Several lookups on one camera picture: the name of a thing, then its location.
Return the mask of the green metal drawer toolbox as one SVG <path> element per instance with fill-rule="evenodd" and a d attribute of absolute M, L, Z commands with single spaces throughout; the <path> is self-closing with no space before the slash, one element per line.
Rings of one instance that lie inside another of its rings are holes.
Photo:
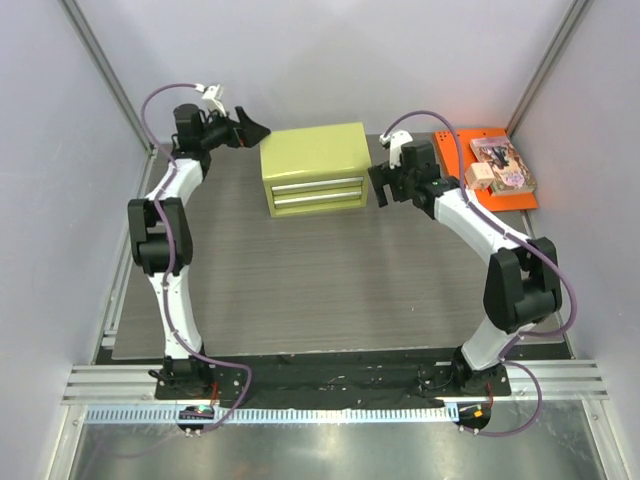
<path fill-rule="evenodd" d="M 275 131 L 260 161 L 273 218 L 366 206 L 371 156 L 359 122 Z"/>

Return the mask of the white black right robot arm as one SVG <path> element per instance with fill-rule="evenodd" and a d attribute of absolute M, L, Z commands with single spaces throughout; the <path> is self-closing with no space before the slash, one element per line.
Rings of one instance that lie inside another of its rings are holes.
<path fill-rule="evenodd" d="M 388 161 L 368 173 L 379 206 L 409 201 L 458 235 L 487 266 L 484 317 L 458 347 L 451 362 L 457 391 L 472 395 L 483 388 L 516 339 L 559 310 L 561 286 L 552 268 L 554 244 L 511 229 L 486 210 L 453 176 L 444 176 L 433 144 L 400 132 L 381 141 Z"/>

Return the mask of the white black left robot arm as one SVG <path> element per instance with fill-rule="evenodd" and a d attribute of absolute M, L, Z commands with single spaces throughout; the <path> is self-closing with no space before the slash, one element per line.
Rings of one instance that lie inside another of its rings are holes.
<path fill-rule="evenodd" d="M 252 148 L 271 130 L 255 122 L 241 106 L 235 118 L 206 113 L 194 104 L 173 110 L 176 132 L 167 155 L 167 169 L 158 184 L 127 205 L 133 262 L 141 268 L 156 295 L 164 332 L 162 367 L 153 371 L 163 398 L 170 390 L 190 398 L 205 397 L 213 387 L 213 369 L 206 359 L 189 292 L 194 244 L 186 205 L 206 179 L 211 151 L 221 147 Z"/>

